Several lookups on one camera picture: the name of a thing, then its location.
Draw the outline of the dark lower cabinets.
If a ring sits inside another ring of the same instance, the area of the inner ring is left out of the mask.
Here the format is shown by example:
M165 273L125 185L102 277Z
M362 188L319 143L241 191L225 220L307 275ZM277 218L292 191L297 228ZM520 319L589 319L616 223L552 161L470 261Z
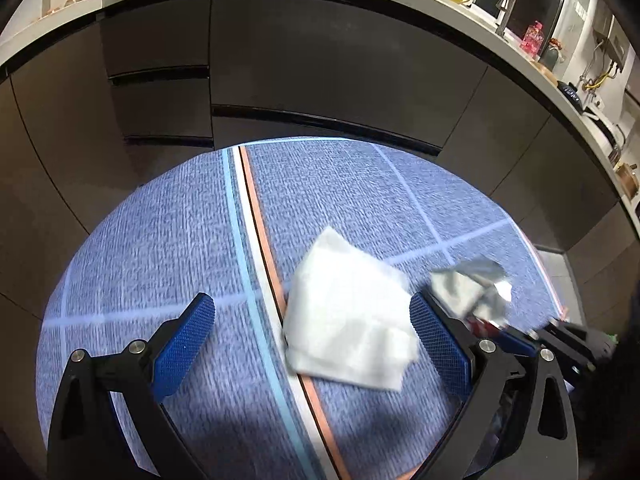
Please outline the dark lower cabinets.
M622 210L603 166L486 50L378 0L137 0L1 69L1 425L43 464L37 349L52 292L131 194L188 160L293 139L413 154L535 246L576 252Z

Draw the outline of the kitchen faucet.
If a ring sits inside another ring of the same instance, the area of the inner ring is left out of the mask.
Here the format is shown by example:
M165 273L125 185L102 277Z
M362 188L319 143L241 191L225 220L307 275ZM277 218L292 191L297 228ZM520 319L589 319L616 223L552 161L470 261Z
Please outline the kitchen faucet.
M515 3L516 0L498 0L497 2L499 16L497 20L496 34L499 37L504 36L504 31L506 30L506 25L510 20Z

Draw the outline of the silver foil wrapper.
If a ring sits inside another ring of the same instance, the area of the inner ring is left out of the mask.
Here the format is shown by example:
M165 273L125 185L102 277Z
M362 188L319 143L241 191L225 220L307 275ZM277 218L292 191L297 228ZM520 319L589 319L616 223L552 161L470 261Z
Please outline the silver foil wrapper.
M485 257L464 260L430 273L432 295L450 318L478 318L506 325L512 284L498 262Z

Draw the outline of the pink bottle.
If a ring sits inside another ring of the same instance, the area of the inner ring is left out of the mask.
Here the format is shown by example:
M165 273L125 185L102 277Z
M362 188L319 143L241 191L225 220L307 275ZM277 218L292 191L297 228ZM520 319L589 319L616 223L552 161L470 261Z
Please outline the pink bottle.
M531 58L536 58L544 42L544 25L540 21L534 21L529 25L520 43L520 48Z

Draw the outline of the white paper napkin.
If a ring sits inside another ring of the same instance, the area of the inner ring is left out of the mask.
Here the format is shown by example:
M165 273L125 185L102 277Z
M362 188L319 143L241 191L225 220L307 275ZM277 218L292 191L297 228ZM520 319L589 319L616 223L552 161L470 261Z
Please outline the white paper napkin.
M283 321L288 367L363 388L400 391L418 360L408 278L329 226L295 269Z

